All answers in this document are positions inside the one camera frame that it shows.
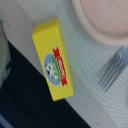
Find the teal padded gripper finger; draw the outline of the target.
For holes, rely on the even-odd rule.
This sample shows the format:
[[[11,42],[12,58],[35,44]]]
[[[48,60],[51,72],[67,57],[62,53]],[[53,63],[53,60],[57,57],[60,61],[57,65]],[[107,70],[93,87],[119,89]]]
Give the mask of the teal padded gripper finger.
[[[10,72],[10,50],[3,30],[3,21],[0,19],[0,87]]]

